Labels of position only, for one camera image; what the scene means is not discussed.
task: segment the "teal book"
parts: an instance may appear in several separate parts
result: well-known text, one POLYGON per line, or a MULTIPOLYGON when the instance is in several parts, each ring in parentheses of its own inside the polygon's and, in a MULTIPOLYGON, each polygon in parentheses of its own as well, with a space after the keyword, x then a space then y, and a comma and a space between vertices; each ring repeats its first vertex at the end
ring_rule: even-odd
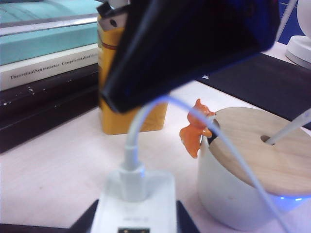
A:
MULTIPOLYGON (((1 28, 53 19, 96 16, 95 0, 43 0, 0 4, 1 28)), ((97 42, 97 23, 0 36, 0 65, 97 42)))

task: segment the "white power strip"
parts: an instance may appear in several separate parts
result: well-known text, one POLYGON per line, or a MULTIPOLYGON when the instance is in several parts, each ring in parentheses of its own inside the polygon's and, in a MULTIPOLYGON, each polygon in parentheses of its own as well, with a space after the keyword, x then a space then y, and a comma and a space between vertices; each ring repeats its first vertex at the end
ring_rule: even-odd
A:
POLYGON ((95 213, 91 233, 176 233, 176 198, 173 175, 146 171, 147 198, 124 201, 120 174, 109 175, 95 213))

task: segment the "cable connector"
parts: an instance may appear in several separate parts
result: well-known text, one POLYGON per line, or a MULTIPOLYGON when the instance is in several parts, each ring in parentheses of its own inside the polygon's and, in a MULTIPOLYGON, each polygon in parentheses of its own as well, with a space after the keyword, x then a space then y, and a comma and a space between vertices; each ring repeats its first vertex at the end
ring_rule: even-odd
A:
POLYGON ((124 164, 119 168, 122 197, 125 201, 143 201, 147 198, 145 166, 138 162, 134 170, 128 170, 124 164))

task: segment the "white book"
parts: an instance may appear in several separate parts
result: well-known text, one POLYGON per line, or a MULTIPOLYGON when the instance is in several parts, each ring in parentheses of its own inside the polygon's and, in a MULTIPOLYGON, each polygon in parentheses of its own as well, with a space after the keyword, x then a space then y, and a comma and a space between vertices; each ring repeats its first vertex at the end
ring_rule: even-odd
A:
POLYGON ((0 66, 0 91, 98 62, 97 44, 0 66))

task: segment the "stack of books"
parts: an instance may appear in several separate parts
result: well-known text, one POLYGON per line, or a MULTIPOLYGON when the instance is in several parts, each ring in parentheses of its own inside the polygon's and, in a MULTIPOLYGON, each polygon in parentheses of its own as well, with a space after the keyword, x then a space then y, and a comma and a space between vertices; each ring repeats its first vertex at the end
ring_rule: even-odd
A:
POLYGON ((97 105, 99 4, 0 4, 0 153, 97 105))

